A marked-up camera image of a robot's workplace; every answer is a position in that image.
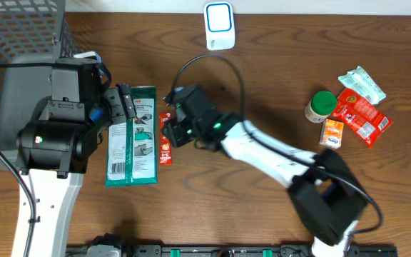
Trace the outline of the green lid white jar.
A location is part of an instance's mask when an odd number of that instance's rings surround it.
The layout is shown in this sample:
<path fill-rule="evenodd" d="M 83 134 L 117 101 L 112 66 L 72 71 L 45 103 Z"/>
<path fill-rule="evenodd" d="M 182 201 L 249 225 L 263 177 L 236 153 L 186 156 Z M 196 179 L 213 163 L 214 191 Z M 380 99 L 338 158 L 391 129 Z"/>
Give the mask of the green lid white jar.
<path fill-rule="evenodd" d="M 330 91 L 317 92 L 305 107 L 305 117 L 313 123 L 322 123 L 336 108 L 337 98 Z"/>

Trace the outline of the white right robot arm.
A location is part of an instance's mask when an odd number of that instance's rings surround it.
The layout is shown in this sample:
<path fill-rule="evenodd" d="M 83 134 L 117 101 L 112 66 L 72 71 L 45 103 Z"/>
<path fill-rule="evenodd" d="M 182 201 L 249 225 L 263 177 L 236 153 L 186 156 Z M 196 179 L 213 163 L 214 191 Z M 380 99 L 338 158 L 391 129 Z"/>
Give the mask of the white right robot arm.
<path fill-rule="evenodd" d="M 222 113 L 198 85 L 164 98 L 175 110 L 161 132 L 179 148 L 193 142 L 262 171 L 285 187 L 303 225 L 314 237 L 312 256 L 346 256 L 367 194 L 342 157 L 283 143 L 234 113 Z"/>

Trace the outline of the green white gloves package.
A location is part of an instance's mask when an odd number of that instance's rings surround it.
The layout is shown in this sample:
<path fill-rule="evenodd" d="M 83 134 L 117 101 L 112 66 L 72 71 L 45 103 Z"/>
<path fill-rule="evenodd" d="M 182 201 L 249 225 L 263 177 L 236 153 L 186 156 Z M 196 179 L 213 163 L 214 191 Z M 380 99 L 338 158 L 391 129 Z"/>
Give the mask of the green white gloves package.
<path fill-rule="evenodd" d="M 105 187 L 142 186 L 157 179 L 156 87 L 131 89 L 136 117 L 108 130 Z"/>

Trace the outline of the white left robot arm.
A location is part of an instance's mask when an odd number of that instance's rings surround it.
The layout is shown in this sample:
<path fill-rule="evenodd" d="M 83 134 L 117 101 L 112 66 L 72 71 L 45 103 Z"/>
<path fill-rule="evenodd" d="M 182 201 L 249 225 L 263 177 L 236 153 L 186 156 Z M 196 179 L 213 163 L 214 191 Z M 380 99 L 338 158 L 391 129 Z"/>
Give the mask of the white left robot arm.
<path fill-rule="evenodd" d="M 127 84 L 94 53 L 51 65 L 51 93 L 18 132 L 19 216 L 13 256 L 64 256 L 74 204 L 90 155 L 111 125 L 136 117 Z"/>

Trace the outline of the orange small box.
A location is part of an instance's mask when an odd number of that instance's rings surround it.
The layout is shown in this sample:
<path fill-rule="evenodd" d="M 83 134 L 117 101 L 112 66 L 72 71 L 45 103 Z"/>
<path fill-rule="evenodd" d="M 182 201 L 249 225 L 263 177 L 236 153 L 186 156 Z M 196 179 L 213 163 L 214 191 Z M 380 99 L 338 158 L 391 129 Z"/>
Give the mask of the orange small box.
<path fill-rule="evenodd" d="M 325 119 L 319 144 L 334 149 L 340 148 L 342 146 L 344 125 L 341 121 Z"/>

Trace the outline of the red snack bag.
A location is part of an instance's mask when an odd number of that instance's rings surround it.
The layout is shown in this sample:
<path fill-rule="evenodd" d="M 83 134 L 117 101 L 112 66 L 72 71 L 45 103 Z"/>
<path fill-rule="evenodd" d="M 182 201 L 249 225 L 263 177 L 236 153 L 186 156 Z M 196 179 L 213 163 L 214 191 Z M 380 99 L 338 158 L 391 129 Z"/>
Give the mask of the red snack bag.
<path fill-rule="evenodd" d="M 349 88 L 345 88 L 338 96 L 332 115 L 347 124 L 368 148 L 372 148 L 381 134 L 393 124 L 366 98 Z"/>

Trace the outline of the mint green wipes pack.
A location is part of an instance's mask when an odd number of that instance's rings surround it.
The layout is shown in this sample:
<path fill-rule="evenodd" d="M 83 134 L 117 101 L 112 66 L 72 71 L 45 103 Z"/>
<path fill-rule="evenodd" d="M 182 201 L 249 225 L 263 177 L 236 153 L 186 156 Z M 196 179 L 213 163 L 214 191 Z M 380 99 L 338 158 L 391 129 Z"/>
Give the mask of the mint green wipes pack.
<path fill-rule="evenodd" d="M 352 89 L 372 105 L 379 104 L 386 98 L 386 93 L 374 82 L 368 72 L 361 66 L 338 76 L 338 81 L 345 87 Z"/>

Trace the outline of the red Nescafe stick sachet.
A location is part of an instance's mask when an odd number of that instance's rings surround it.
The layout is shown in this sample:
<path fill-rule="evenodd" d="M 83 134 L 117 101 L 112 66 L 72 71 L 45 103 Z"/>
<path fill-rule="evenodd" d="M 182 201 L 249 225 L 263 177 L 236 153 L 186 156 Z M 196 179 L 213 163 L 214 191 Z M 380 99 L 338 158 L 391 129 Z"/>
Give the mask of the red Nescafe stick sachet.
<path fill-rule="evenodd" d="M 159 115 L 160 118 L 160 156 L 159 156 L 159 164 L 162 166 L 170 166 L 172 164 L 172 153 L 171 153 L 171 142 L 166 138 L 166 136 L 162 132 L 162 128 L 171 118 L 170 113 L 161 113 Z"/>

